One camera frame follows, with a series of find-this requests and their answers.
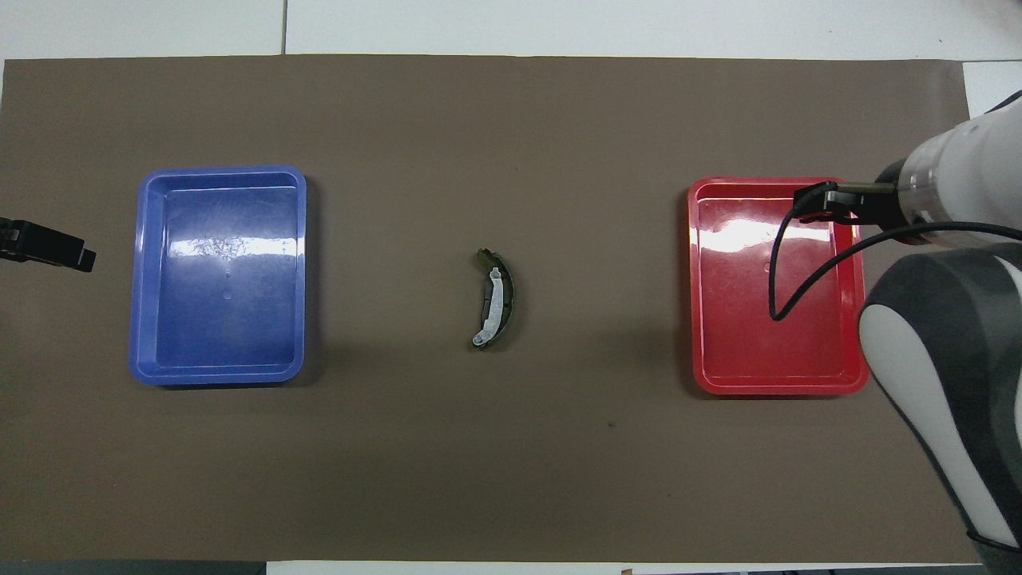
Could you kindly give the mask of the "blue plastic tray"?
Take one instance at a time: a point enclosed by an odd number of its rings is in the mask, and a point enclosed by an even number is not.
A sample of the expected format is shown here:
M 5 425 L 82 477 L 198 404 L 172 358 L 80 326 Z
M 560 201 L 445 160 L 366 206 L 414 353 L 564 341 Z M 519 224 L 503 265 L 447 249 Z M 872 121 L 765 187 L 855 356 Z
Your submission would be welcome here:
M 297 167 L 165 169 L 140 183 L 129 367 L 160 388 L 299 374 L 307 182 Z

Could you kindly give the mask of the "curved metal brake shoe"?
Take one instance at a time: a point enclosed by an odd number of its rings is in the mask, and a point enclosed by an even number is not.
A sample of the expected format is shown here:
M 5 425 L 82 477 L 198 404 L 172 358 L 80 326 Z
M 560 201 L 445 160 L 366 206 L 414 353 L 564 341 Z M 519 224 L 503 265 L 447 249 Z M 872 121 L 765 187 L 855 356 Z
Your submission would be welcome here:
M 507 330 L 513 316 L 516 290 L 510 268 L 497 252 L 479 248 L 476 259 L 485 269 L 485 280 L 481 326 L 472 336 L 471 345 L 476 350 L 483 350 L 493 346 Z

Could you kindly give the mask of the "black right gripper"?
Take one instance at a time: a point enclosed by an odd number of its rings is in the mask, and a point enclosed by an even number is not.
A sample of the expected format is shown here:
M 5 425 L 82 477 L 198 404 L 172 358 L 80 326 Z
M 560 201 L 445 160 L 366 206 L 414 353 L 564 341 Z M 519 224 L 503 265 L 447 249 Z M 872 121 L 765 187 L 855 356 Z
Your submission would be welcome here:
M 893 183 L 821 181 L 804 186 L 794 192 L 794 218 L 803 224 L 904 225 L 897 185 Z

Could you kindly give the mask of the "brown table mat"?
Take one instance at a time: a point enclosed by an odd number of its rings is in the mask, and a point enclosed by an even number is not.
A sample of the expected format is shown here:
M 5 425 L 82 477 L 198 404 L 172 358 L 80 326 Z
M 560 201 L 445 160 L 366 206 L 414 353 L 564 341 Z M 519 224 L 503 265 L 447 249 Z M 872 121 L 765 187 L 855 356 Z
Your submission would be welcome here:
M 678 201 L 705 177 L 872 180 L 969 117 L 951 61 L 307 55 L 8 61 L 0 561 L 974 563 L 875 383 L 719 398 L 692 374 Z M 290 383 L 129 369 L 139 186 L 309 183 Z M 485 269 L 513 316 L 476 350 Z

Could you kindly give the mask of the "red plastic tray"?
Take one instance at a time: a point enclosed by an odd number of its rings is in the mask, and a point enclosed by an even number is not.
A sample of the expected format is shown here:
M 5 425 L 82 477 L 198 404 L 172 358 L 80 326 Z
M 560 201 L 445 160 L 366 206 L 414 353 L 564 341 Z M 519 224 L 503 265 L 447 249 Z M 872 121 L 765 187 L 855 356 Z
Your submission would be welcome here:
M 861 256 L 827 272 L 782 321 L 769 313 L 770 253 L 797 189 L 812 177 L 709 177 L 680 194 L 680 270 L 692 374 L 723 397 L 853 395 L 869 368 L 858 342 Z

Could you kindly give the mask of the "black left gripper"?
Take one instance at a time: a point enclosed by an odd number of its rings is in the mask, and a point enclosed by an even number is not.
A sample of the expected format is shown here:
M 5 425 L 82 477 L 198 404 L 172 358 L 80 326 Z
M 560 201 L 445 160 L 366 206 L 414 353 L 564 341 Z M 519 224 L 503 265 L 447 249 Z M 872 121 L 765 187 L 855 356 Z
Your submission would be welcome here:
M 96 252 L 84 240 L 29 221 L 0 217 L 0 259 L 18 263 L 48 263 L 90 273 Z

